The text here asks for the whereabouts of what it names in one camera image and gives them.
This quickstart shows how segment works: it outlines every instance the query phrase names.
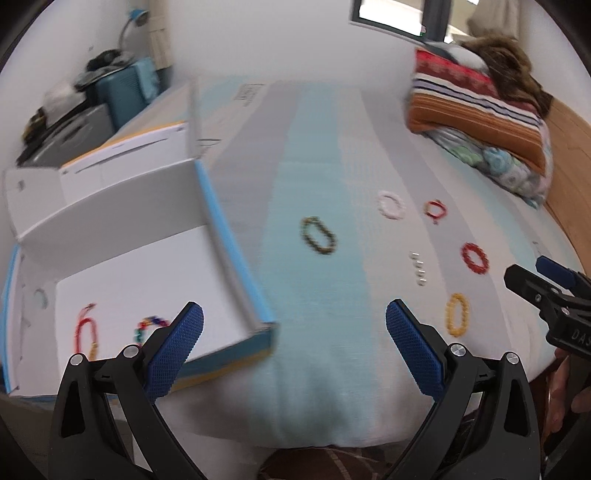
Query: wooden headboard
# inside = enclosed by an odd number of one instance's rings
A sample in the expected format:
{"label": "wooden headboard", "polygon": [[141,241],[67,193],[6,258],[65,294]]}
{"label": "wooden headboard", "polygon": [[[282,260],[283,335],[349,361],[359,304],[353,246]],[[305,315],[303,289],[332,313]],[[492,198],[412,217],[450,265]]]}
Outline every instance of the wooden headboard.
{"label": "wooden headboard", "polygon": [[546,122],[554,153],[546,207],[591,273],[591,125],[556,99]]}

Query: dark green bracelet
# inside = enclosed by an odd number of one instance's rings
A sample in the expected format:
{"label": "dark green bracelet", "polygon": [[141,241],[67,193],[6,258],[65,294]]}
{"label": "dark green bracelet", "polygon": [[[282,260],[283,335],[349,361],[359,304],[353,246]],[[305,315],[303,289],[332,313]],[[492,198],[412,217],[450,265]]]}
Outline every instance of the dark green bracelet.
{"label": "dark green bracelet", "polygon": [[[308,233],[308,227],[314,225],[329,241],[328,247],[321,246]],[[300,222],[301,236],[310,247],[316,250],[319,254],[330,255],[336,250],[336,235],[326,228],[326,225],[318,217],[302,218]]]}

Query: mattress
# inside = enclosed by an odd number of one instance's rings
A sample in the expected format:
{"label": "mattress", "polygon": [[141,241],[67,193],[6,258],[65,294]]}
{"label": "mattress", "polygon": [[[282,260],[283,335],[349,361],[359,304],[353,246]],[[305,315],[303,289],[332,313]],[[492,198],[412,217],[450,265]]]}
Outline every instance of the mattress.
{"label": "mattress", "polygon": [[[411,438],[431,399],[385,328],[395,298],[448,343],[488,358],[516,352],[530,379],[552,362],[545,324],[503,274],[513,263],[533,270],[539,255],[582,270],[573,247],[545,209],[409,132],[398,99],[206,77],[199,105],[202,160],[280,332],[272,357],[161,399],[173,429],[271,447]],[[380,213],[384,190],[403,200],[404,219]],[[435,200],[447,209],[437,224],[424,213]],[[311,216],[336,238],[329,255],[301,235]],[[486,254],[486,274],[467,267],[466,243]],[[422,285],[411,252],[424,263]],[[446,328],[454,293],[470,304],[459,338]]]}

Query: screw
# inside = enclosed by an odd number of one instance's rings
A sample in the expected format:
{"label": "screw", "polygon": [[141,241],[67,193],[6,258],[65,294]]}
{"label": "screw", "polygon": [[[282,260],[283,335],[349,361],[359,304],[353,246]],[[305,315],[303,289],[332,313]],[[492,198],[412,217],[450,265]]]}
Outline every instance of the screw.
{"label": "screw", "polygon": [[75,355],[72,355],[72,358],[70,358],[70,363],[74,366],[76,365],[80,365],[82,363],[82,360],[84,360],[84,357],[77,353]]}
{"label": "screw", "polygon": [[519,363],[519,357],[517,356],[517,354],[516,354],[516,353],[509,352],[509,353],[507,354],[507,361],[508,361],[510,364],[517,365],[517,364]]}
{"label": "screw", "polygon": [[452,347],[450,348],[450,350],[452,351],[452,353],[455,356],[464,356],[464,355],[466,355],[466,348],[463,345],[460,345],[459,343],[454,343],[452,345]]}
{"label": "screw", "polygon": [[128,345],[125,347],[125,350],[123,350],[123,356],[125,358],[133,358],[138,354],[138,352],[139,348],[137,345]]}

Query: striped blanket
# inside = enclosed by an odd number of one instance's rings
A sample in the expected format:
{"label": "striped blanket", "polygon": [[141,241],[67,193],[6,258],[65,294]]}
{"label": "striped blanket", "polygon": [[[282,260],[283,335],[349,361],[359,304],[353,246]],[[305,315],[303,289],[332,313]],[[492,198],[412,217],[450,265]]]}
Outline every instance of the striped blanket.
{"label": "striped blanket", "polygon": [[[580,268],[545,209],[412,134],[388,95],[247,77],[205,77],[200,90],[202,160],[280,328],[268,359],[159,400],[174,431],[272,447],[410,438],[431,399],[385,328],[397,297],[452,342],[446,304],[462,293],[470,319],[459,340],[475,355],[518,352],[530,378],[552,361],[535,308],[503,283],[507,266],[533,269],[540,254]],[[380,213],[381,190],[402,198],[404,219]],[[448,210],[437,225],[423,211],[436,199]],[[302,238],[311,216],[335,235],[334,253]],[[487,274],[462,260],[467,242],[488,256]]]}
{"label": "striped blanket", "polygon": [[416,58],[408,111],[412,132],[452,127],[545,174],[543,121],[531,104],[501,100],[487,76],[422,48]]}

